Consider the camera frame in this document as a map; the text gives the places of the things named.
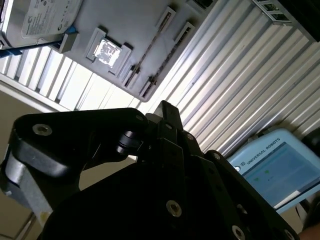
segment white panel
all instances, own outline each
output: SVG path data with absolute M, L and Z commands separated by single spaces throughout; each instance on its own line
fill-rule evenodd
M 85 90 L 91 75 L 91 71 L 78 64 L 64 91 L 60 104 L 73 111 Z
M 112 84 L 107 80 L 97 76 L 80 109 L 98 109 L 102 101 L 104 100 L 106 94 L 108 93 L 111 85 Z
M 67 74 L 66 74 L 66 76 L 65 76 L 65 78 L 63 80 L 63 83 L 62 83 L 61 88 L 59 90 L 59 93 L 58 93 L 58 95 L 56 97 L 56 100 L 60 101 L 61 98 L 63 97 L 63 95 L 65 94 L 65 91 L 66 91 L 66 89 L 68 87 L 68 84 L 69 84 L 69 82 L 70 82 L 70 80 L 71 80 L 71 78 L 72 78 L 77 66 L 78 66 L 78 64 L 75 61 L 73 61 L 71 63 L 71 66 L 70 66 L 70 68 L 69 68 L 69 70 L 68 70 L 68 72 L 67 72 Z
M 52 82 L 56 78 L 56 74 L 59 70 L 61 62 L 63 60 L 63 55 L 59 54 L 56 51 L 51 51 L 49 59 L 45 65 L 43 74 L 41 75 L 41 79 L 38 83 L 38 88 L 40 89 L 40 93 L 44 96 L 47 95 Z
M 33 69 L 35 67 L 35 62 L 37 60 L 39 51 L 39 48 L 28 50 L 24 65 L 21 66 L 22 72 L 19 78 L 19 83 L 21 83 L 22 85 L 27 85 L 27 83 L 29 82 L 33 73 Z
M 43 86 L 40 90 L 40 94 L 47 96 L 49 94 L 49 99 L 51 100 L 56 100 L 59 90 L 62 87 L 65 78 L 67 77 L 67 74 L 71 68 L 71 65 L 73 64 L 73 61 L 66 57 L 64 58 L 62 64 L 61 64 L 61 68 L 59 70 L 59 72 L 57 73 L 57 76 L 55 78 L 54 82 L 50 82 L 50 81 L 45 81 L 43 83 Z
M 104 108 L 105 109 L 127 108 L 133 99 L 134 99 L 133 96 L 131 96 L 129 93 L 117 87 L 114 90 L 107 104 L 104 106 Z
M 138 108 L 139 103 L 140 103 L 140 100 L 134 97 L 128 107 L 136 109 Z
M 36 93 L 28 87 L 23 86 L 19 82 L 14 81 L 2 74 L 0 74 L 0 89 L 2 89 L 4 92 L 11 95 L 12 97 L 17 98 L 20 101 L 30 105 L 31 107 L 34 107 L 46 113 L 68 111 L 68 109 L 66 109 L 65 107 L 57 104 L 54 101 L 49 100 L 48 98 Z
M 95 80 L 98 76 L 96 74 L 92 74 L 87 85 L 85 86 L 85 89 L 84 91 L 82 92 L 82 95 L 77 103 L 77 105 L 75 106 L 75 109 L 76 110 L 80 110 L 82 108 L 82 105 L 84 104 L 88 94 L 90 93 L 91 91 L 91 88 L 93 87 L 94 83 L 95 83 Z
M 0 58 L 0 73 L 6 74 L 10 63 L 11 56 Z
M 110 100 L 110 98 L 112 97 L 112 95 L 114 94 L 115 90 L 117 89 L 117 87 L 115 85 L 110 85 L 106 95 L 104 96 L 100 106 L 98 109 L 105 109 L 108 101 Z
M 16 72 L 18 70 L 19 61 L 20 61 L 21 55 L 19 56 L 12 56 L 9 62 L 9 67 L 6 75 L 8 78 L 14 79 L 16 76 Z
M 34 63 L 34 70 L 33 70 L 33 74 L 30 78 L 29 81 L 29 85 L 28 87 L 32 90 L 36 90 L 40 77 L 43 73 L 43 70 L 45 68 L 49 53 L 51 51 L 51 49 L 48 46 L 45 46 L 43 48 L 41 48 L 40 50 L 41 52 L 39 53 L 39 57 L 37 59 L 37 61 Z

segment electronic component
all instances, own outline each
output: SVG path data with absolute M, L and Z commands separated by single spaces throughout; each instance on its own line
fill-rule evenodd
M 296 26 L 310 40 L 320 41 L 319 0 L 252 0 L 275 24 Z
M 278 213 L 320 190 L 320 158 L 286 129 L 251 141 L 228 160 Z
M 145 83 L 142 90 L 140 91 L 140 96 L 142 98 L 146 98 L 148 96 L 148 94 L 150 94 L 153 91 L 153 89 L 155 88 L 155 86 L 157 84 L 157 80 L 158 80 L 159 75 L 165 69 L 168 62 L 173 57 L 173 55 L 175 54 L 175 52 L 177 51 L 178 47 L 181 45 L 183 40 L 185 40 L 187 38 L 187 36 L 191 33 L 191 31 L 194 28 L 195 27 L 190 22 L 187 22 L 184 25 L 181 32 L 178 34 L 178 36 L 174 40 L 175 45 L 173 46 L 173 48 L 171 49 L 168 56 L 165 58 L 165 60 L 163 61 L 163 63 L 159 67 L 158 71 L 156 72 L 156 74 L 154 76 L 149 77 L 148 81 Z
M 127 44 L 118 46 L 107 38 L 105 31 L 97 27 L 86 47 L 85 59 L 118 78 L 131 52 L 132 49 Z
M 173 11 L 170 7 L 167 7 L 166 11 L 162 15 L 159 23 L 158 23 L 158 31 L 153 37 L 150 45 L 147 47 L 146 51 L 144 52 L 143 56 L 141 57 L 140 61 L 134 66 L 134 69 L 130 75 L 130 77 L 126 80 L 124 86 L 128 87 L 132 79 L 136 76 L 137 71 L 140 70 L 140 66 L 145 60 L 146 56 L 148 55 L 149 51 L 155 44 L 156 40 L 159 38 L 160 34 L 168 27 L 170 22 L 172 21 L 173 17 L 175 16 L 176 12 Z
M 120 56 L 121 51 L 122 49 L 113 44 L 111 41 L 102 39 L 94 51 L 94 56 L 103 64 L 113 68 Z
M 4 0 L 0 49 L 55 43 L 72 25 L 83 0 Z

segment black metal bracket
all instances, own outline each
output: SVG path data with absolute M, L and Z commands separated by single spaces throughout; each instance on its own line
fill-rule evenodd
M 128 155 L 137 162 L 79 191 L 81 171 Z M 299 239 L 220 153 L 202 153 L 165 101 L 146 116 L 124 108 L 19 118 L 0 187 L 46 223 L 45 240 L 101 238 L 106 227 L 117 238 Z

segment beige wall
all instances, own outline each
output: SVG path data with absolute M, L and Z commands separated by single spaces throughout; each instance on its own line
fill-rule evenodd
M 286 222 L 293 228 L 293 230 L 295 230 L 296 233 L 299 234 L 302 231 L 303 223 L 294 207 L 282 213 L 281 217 L 286 220 Z
M 0 91 L 0 159 L 7 148 L 15 119 L 38 111 Z M 0 233 L 13 237 L 30 211 L 0 192 Z

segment hard drive label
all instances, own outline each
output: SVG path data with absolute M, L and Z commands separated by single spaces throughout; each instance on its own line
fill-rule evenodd
M 82 0 L 31 0 L 22 26 L 23 38 L 63 34 L 76 19 Z

